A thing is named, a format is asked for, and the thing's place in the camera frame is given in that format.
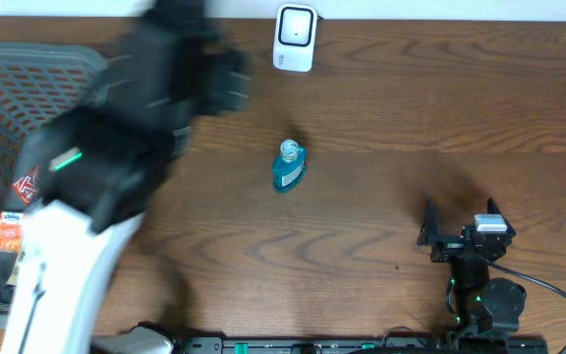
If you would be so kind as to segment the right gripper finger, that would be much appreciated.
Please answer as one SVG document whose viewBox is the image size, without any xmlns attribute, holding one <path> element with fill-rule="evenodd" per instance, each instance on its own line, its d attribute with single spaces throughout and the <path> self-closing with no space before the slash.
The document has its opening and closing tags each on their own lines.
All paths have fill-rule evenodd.
<svg viewBox="0 0 566 354">
<path fill-rule="evenodd" d="M 424 209 L 424 221 L 420 230 L 417 245 L 431 246 L 439 241 L 439 229 L 435 207 L 431 199 L 427 199 Z"/>
<path fill-rule="evenodd" d="M 501 210 L 499 209 L 497 203 L 495 202 L 495 200 L 493 198 L 489 198 L 487 200 L 487 213 L 488 214 L 501 214 L 504 217 L 504 219 L 505 219 L 505 221 L 508 225 L 508 230 L 505 233 L 509 234 L 511 236 L 516 235 L 516 230 L 511 225 L 511 223 L 507 220 L 507 218 L 503 215 L 503 213 L 501 212 Z"/>
</svg>

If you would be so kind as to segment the blue mouthwash bottle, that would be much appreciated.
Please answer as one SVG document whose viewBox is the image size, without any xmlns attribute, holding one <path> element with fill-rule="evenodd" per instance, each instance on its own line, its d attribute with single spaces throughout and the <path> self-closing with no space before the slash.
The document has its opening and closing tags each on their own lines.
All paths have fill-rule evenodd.
<svg viewBox="0 0 566 354">
<path fill-rule="evenodd" d="M 279 155 L 272 165 L 273 187 L 285 193 L 295 188 L 306 172 L 307 151 L 294 140 L 286 140 L 279 147 Z"/>
</svg>

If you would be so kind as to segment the red Top chocolate bar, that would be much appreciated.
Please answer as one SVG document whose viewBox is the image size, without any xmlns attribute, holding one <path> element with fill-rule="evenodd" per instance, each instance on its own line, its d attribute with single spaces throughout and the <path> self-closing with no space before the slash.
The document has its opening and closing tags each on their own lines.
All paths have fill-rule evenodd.
<svg viewBox="0 0 566 354">
<path fill-rule="evenodd" d="M 38 175 L 39 167 L 35 166 L 12 185 L 13 191 L 25 205 L 30 204 L 38 195 Z"/>
</svg>

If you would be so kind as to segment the orange tissue pack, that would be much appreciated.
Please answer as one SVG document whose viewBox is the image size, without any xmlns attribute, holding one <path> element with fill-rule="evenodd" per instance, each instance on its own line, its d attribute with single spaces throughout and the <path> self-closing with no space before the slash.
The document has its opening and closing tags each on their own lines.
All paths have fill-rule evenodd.
<svg viewBox="0 0 566 354">
<path fill-rule="evenodd" d="M 19 212 L 0 213 L 0 252 L 18 253 L 23 244 L 24 215 Z"/>
</svg>

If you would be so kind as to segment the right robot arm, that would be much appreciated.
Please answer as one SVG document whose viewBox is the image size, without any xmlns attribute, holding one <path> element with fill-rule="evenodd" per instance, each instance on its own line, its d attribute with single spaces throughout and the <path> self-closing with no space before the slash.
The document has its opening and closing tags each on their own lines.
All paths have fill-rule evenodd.
<svg viewBox="0 0 566 354">
<path fill-rule="evenodd" d="M 516 231 L 494 199 L 487 212 L 476 214 L 458 235 L 440 233 L 436 209 L 427 201 L 417 240 L 430 247 L 430 260 L 447 263 L 451 278 L 446 306 L 457 317 L 463 336 L 509 336 L 519 330 L 527 298 L 523 286 L 503 277 L 492 278 L 489 269 L 505 256 Z"/>
</svg>

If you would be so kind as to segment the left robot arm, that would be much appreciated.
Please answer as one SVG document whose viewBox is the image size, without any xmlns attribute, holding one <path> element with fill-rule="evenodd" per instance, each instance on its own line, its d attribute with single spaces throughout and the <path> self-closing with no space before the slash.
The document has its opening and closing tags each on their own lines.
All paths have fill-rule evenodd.
<svg viewBox="0 0 566 354">
<path fill-rule="evenodd" d="M 201 1 L 155 2 L 71 109 L 24 144 L 37 174 L 5 353 L 87 353 L 111 275 L 199 116 L 240 111 L 250 60 Z"/>
</svg>

